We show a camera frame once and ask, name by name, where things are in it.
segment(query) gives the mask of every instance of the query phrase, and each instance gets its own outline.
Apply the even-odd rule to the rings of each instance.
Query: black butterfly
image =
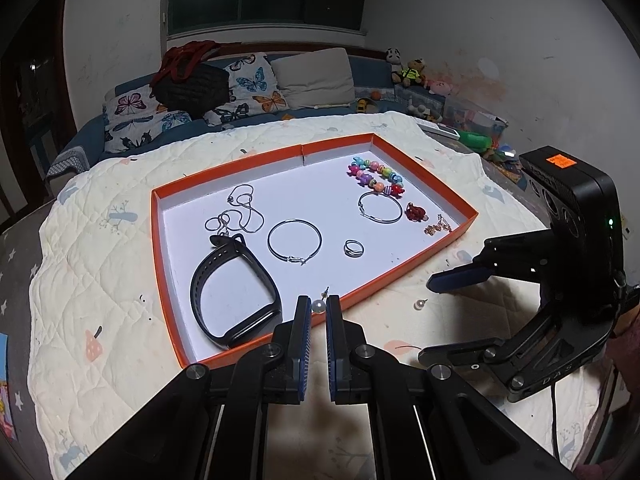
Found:
[[[142,134],[140,142],[133,142],[128,137],[122,137],[120,140],[122,141],[122,145],[125,148],[127,148],[128,150],[133,150],[134,148],[139,148],[140,146],[144,146],[145,144],[151,142],[151,130]]]
[[[233,70],[234,72],[237,72],[242,68],[242,65],[244,64],[251,65],[254,62],[255,62],[255,54],[251,54],[250,56],[243,57],[242,59],[238,59],[238,61],[229,65],[229,70]]]
[[[229,110],[224,110],[222,108],[214,108],[213,111],[220,116],[220,121],[225,124],[238,119],[246,119],[249,116],[249,105],[247,103],[242,103],[241,105],[238,105],[235,112],[230,112]]]

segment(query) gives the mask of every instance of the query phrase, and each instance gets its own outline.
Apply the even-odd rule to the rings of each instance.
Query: red strap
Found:
[[[162,78],[171,74],[171,79],[176,83],[186,81],[193,73],[193,69],[201,61],[206,61],[213,57],[220,49],[220,45],[215,41],[190,41],[183,46],[170,48],[162,58],[160,70],[153,77],[149,86],[153,88]],[[178,74],[178,66],[185,59],[190,59],[184,74]]]

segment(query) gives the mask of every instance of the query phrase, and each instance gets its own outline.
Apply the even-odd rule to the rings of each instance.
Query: pillow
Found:
[[[289,110],[264,52],[238,59],[225,70],[229,72],[229,102],[204,114],[210,125]]]
[[[294,110],[344,106],[356,99],[349,56],[343,48],[328,48],[271,63],[282,95]]]
[[[143,86],[118,96],[102,106],[104,151],[121,153],[150,143],[162,132],[190,123],[188,113],[168,112]]]

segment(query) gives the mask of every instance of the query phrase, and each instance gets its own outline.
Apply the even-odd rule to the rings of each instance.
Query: white quilt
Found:
[[[460,240],[346,317],[363,325],[370,343],[408,364],[424,346],[505,338],[530,319],[538,307],[538,288],[530,283],[492,278],[465,296],[425,287],[431,273],[467,263],[485,238],[543,225],[486,177],[477,155],[444,148],[402,114],[280,121],[105,160],[60,193],[40,228],[44,260],[30,288],[28,385],[53,478],[66,477],[180,371],[156,287],[151,190],[253,153],[363,132],[421,160],[479,216]],[[418,299],[428,300],[419,311]],[[599,387],[583,370],[558,384],[559,447],[567,466],[596,411]],[[551,452],[549,389],[516,404],[488,396]],[[307,400],[270,409],[266,477],[368,479],[372,471],[366,408],[330,403],[324,326],[318,326]]]

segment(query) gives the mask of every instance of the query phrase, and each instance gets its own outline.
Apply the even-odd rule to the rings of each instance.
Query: black bag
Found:
[[[184,74],[188,64],[189,60],[178,63],[178,73]],[[229,72],[198,63],[184,81],[163,77],[155,84],[153,94],[170,112],[184,110],[191,119],[201,119],[209,110],[229,102]]]

